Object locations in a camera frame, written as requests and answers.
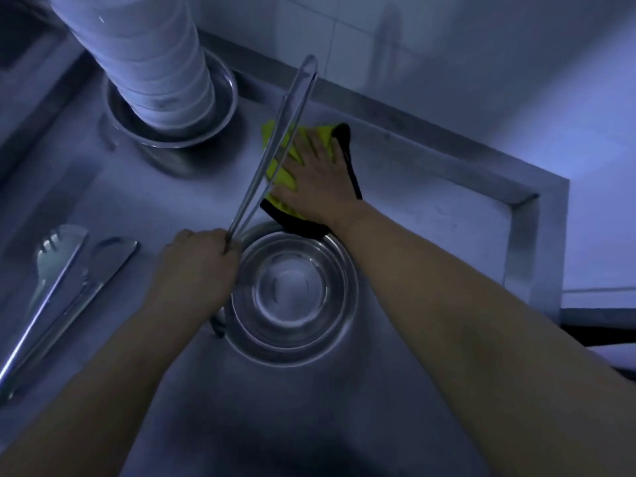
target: stainless steel sink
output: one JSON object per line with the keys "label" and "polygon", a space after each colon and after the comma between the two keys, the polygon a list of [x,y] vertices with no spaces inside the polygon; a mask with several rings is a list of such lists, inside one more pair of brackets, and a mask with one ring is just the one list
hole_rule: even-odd
{"label": "stainless steel sink", "polygon": [[[81,224],[94,240],[142,244],[60,340],[42,377],[0,408],[3,445],[137,309],[157,254],[178,230],[230,224],[261,155],[260,127],[294,71],[202,40],[236,71],[241,100],[197,176],[164,174],[131,141],[113,150],[100,139],[98,76],[1,188],[0,322],[28,294],[32,248],[48,228]],[[566,180],[322,82],[303,124],[337,122],[351,126],[366,200],[557,317]],[[268,219],[259,213],[252,224]],[[60,305],[75,290],[68,281]],[[360,291],[346,337],[304,366],[248,360],[203,327],[165,375],[124,475],[489,475],[363,277]]]}

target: metal bowl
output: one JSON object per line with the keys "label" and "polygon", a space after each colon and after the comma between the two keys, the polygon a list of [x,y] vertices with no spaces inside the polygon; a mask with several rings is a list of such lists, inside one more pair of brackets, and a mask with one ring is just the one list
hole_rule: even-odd
{"label": "metal bowl", "polygon": [[357,310],[355,266],[333,236],[311,240],[261,224],[242,238],[237,285],[224,308],[231,345],[261,363],[292,366],[331,350]]}
{"label": "metal bowl", "polygon": [[214,111],[206,117],[205,124],[195,128],[195,134],[179,138],[157,132],[142,121],[123,100],[115,84],[104,76],[103,95],[106,113],[119,130],[139,143],[160,149],[182,149],[204,142],[218,134],[232,119],[239,103],[239,90],[234,73],[217,55],[203,48],[207,68],[214,84],[216,101]]}

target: metal tongs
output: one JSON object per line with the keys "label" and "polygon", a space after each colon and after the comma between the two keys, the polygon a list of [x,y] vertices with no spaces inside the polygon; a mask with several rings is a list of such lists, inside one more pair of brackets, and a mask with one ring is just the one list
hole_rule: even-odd
{"label": "metal tongs", "polygon": [[[276,122],[274,124],[274,130],[272,131],[272,136],[270,137],[269,142],[263,152],[263,157],[261,159],[258,168],[256,169],[256,173],[252,182],[250,183],[247,193],[245,194],[245,198],[243,198],[243,202],[238,208],[238,212],[234,219],[232,220],[232,224],[230,224],[230,228],[227,231],[225,237],[225,250],[226,252],[230,248],[230,242],[234,238],[235,235],[240,235],[249,224],[250,220],[258,210],[263,199],[267,197],[270,190],[272,190],[272,186],[274,185],[274,181],[276,180],[276,176],[278,175],[279,170],[282,167],[285,158],[290,150],[290,146],[294,137],[296,136],[296,131],[298,129],[298,122],[300,120],[300,116],[305,109],[305,104],[309,97],[312,95],[312,91],[314,90],[315,83],[318,79],[318,60],[314,55],[307,55],[302,65],[298,69],[296,73],[296,77],[291,84],[290,91],[287,92],[283,98],[281,103],[281,108],[276,115]],[[285,138],[285,135],[290,133],[289,142],[285,147],[281,147],[281,144]],[[278,162],[276,166],[276,170],[274,174],[270,178],[269,181],[266,181],[266,186],[261,196],[256,199],[256,204],[250,211],[249,215],[243,219],[247,209],[250,207],[250,203],[254,201],[254,197],[258,192],[258,189],[265,179],[267,169],[273,160]]]}

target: yellow cloth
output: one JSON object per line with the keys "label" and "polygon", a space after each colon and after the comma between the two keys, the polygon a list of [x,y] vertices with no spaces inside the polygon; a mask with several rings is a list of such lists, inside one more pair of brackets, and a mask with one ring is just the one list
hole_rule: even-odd
{"label": "yellow cloth", "polygon": [[[261,128],[261,134],[263,135],[263,148],[265,148],[265,146],[267,145],[267,142],[269,142],[270,137],[272,136],[272,132],[274,131],[274,123],[275,121],[271,120],[267,122],[265,125],[263,125],[263,127]],[[330,139],[331,139],[331,132],[333,131],[335,127],[336,127],[335,125],[316,127],[316,130],[318,131],[318,136],[320,136],[320,139],[323,145],[325,146],[325,148],[327,149],[327,152],[329,152],[331,159],[333,159],[333,152],[331,151]],[[306,137],[306,129],[307,127],[298,127],[297,133]],[[290,134],[287,133],[282,141],[282,146],[285,147],[289,141],[290,141]],[[303,160],[300,157],[300,155],[298,155],[298,152],[294,148],[294,145],[291,145],[290,153],[288,154],[288,157],[294,158],[296,161],[303,163]],[[276,160],[273,160],[270,163],[270,166],[267,167],[266,176],[269,181],[272,180],[272,176],[274,175],[274,172],[277,166],[278,166],[278,162]],[[290,189],[296,190],[296,180],[291,176],[289,172],[285,170],[284,167],[281,167],[281,170],[279,170],[279,173],[276,175],[275,183],[283,184],[284,186],[287,186]],[[286,212],[287,214],[290,214],[291,216],[295,216],[300,219],[305,219],[303,216],[298,214],[298,212],[290,208],[287,204],[283,204],[282,202],[275,200],[272,196],[267,195],[266,199],[269,202],[271,202],[276,209],[282,210],[282,212]]]}

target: white bowl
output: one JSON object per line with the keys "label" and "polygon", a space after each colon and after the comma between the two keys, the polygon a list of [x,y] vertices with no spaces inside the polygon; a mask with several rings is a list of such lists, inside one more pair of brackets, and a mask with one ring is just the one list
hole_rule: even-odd
{"label": "white bowl", "polygon": [[188,107],[197,101],[202,94],[210,90],[211,84],[210,72],[204,65],[203,70],[185,87],[177,87],[176,90],[164,94],[148,95],[122,87],[117,87],[117,89],[124,100],[131,105],[157,111],[172,111],[179,109],[179,107]]}
{"label": "white bowl", "polygon": [[163,55],[135,62],[131,60],[117,60],[97,55],[93,52],[97,63],[106,71],[109,77],[119,80],[128,87],[128,80],[157,80],[174,73],[179,67],[187,63],[193,47],[200,49],[195,25],[191,25],[187,36],[179,45],[171,48]]}
{"label": "white bowl", "polygon": [[141,35],[132,37],[112,37],[77,31],[72,28],[75,37],[91,53],[101,58],[113,58],[126,61],[143,61],[157,57],[176,47],[187,37],[193,26],[185,4],[181,4],[173,16],[164,23]]}
{"label": "white bowl", "polygon": [[185,0],[49,0],[75,31],[127,37],[162,26]]}
{"label": "white bowl", "polygon": [[186,128],[206,117],[214,109],[214,86],[210,82],[208,87],[208,90],[187,107],[166,111],[131,105],[131,109],[146,124],[157,130]]}
{"label": "white bowl", "polygon": [[177,87],[185,87],[192,82],[205,67],[205,55],[199,46],[194,46],[189,60],[175,72],[156,80],[128,78],[120,80],[110,75],[110,79],[119,89],[130,90],[147,95],[163,95],[173,92]]}

